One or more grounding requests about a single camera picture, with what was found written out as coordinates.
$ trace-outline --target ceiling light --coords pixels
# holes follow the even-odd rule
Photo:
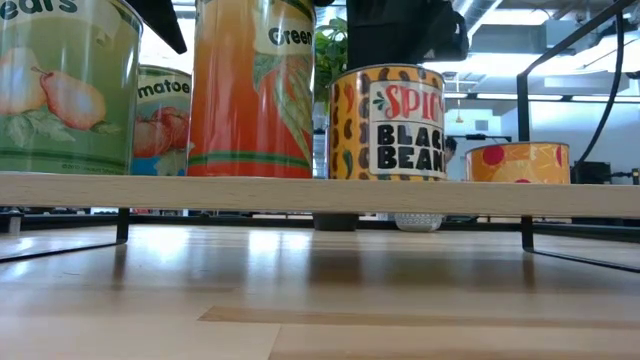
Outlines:
[[[478,99],[482,100],[516,100],[516,94],[478,94]]]
[[[467,94],[463,93],[445,93],[444,97],[447,99],[466,99]]]
[[[173,10],[178,12],[195,12],[196,7],[190,5],[173,5]]]
[[[577,102],[607,102],[608,96],[574,96],[571,101]],[[617,103],[640,103],[640,96],[617,96]]]
[[[542,25],[555,10],[495,9],[482,18],[484,25]]]
[[[529,100],[534,101],[559,101],[562,95],[529,95]]]

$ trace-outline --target bean pattern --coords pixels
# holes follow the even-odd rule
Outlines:
[[[371,78],[367,74],[360,76],[360,93],[362,95],[368,95],[371,89]]]
[[[340,124],[340,118],[338,117],[338,114],[340,114],[340,111],[338,109],[338,105],[333,107],[333,116],[331,117],[331,121],[333,122],[333,125],[338,125]]]
[[[340,145],[340,133],[336,128],[333,128],[333,132],[331,133],[331,142],[333,143],[334,149],[336,149],[338,145]]]
[[[418,69],[418,76],[420,77],[420,79],[426,80],[426,78],[427,78],[427,69],[419,68]]]
[[[400,71],[398,75],[400,75],[400,79],[402,79],[402,81],[411,81],[411,77],[406,71]]]
[[[360,144],[369,143],[369,124],[360,123]]]
[[[378,74],[378,81],[387,81],[389,80],[389,72],[391,70],[389,68],[383,68],[380,70],[380,74]]]
[[[362,101],[360,101],[360,106],[358,107],[359,114],[363,119],[369,119],[369,97],[363,97]]]
[[[337,104],[338,100],[340,100],[340,85],[336,83],[333,84],[333,102]]]
[[[335,176],[336,172],[338,172],[338,153],[333,153],[331,157],[331,172]]]
[[[351,140],[351,138],[353,137],[351,125],[353,125],[353,120],[347,119],[347,122],[344,124],[344,137],[347,138],[347,140]]]
[[[362,148],[358,155],[358,165],[363,169],[369,168],[369,148]]]

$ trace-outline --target metal rim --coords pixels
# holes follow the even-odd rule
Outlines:
[[[126,0],[114,0],[113,2],[117,2],[118,4],[127,8],[127,10],[131,11],[133,16],[135,16],[135,18],[140,22],[140,36],[142,36],[142,33],[144,32],[144,24],[145,24],[144,20],[142,19],[142,16],[140,16],[140,14],[138,14],[136,9],[134,9],[133,6],[131,6],[131,4],[129,4],[129,2]]]
[[[369,69],[376,69],[376,68],[385,68],[385,67],[408,67],[408,68],[414,68],[414,69],[424,69],[427,72],[430,72],[432,74],[435,74],[438,78],[440,78],[440,80],[442,81],[442,91],[444,91],[444,84],[445,84],[445,80],[444,80],[444,76],[442,76],[442,74],[440,74],[437,71],[433,71],[433,70],[429,70],[423,66],[420,65],[416,65],[416,64],[402,64],[402,63],[389,63],[389,64],[378,64],[378,65],[367,65],[367,66],[362,66],[359,68],[355,68],[355,69],[351,69],[349,71],[344,72],[342,75],[340,75],[337,79],[335,79],[334,81],[332,81],[329,86],[335,84],[337,81],[339,81],[340,79],[342,79],[345,76],[351,75],[353,73],[357,73],[360,71],[364,71],[364,70],[369,70]]]
[[[567,143],[561,143],[561,142],[555,142],[555,141],[518,141],[518,142],[514,142],[514,143],[501,143],[501,144],[491,144],[491,145],[483,145],[483,146],[479,146],[477,148],[473,148],[471,150],[468,150],[466,153],[464,153],[465,155],[472,153],[474,151],[478,151],[481,149],[485,149],[485,148],[489,148],[489,147],[494,147],[494,146],[510,146],[510,145],[561,145],[561,146],[566,146],[568,149],[571,148],[569,146],[569,144]]]
[[[169,67],[164,67],[164,66],[140,64],[138,66],[138,68],[139,68],[139,70],[142,69],[142,68],[164,70],[164,71],[167,71],[167,72],[170,72],[170,73],[175,73],[175,74],[178,74],[178,75],[182,75],[182,76],[191,78],[191,74],[187,74],[186,72],[184,72],[182,70],[169,68]]]

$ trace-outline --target wooden floor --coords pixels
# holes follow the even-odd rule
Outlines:
[[[114,236],[25,232],[0,256]],[[537,244],[640,264],[632,244]],[[134,226],[126,246],[0,265],[2,360],[640,359],[639,342],[640,276],[510,233]]]

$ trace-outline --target can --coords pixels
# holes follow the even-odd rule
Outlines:
[[[198,0],[189,176],[312,175],[312,0]]]
[[[191,76],[141,65],[131,174],[184,176],[189,152]]]
[[[330,179],[446,179],[442,76],[420,66],[354,69],[331,85]]]
[[[127,174],[140,16],[118,0],[9,0],[0,21],[0,171]]]
[[[570,184],[569,145],[521,142],[482,146],[466,153],[467,180]]]

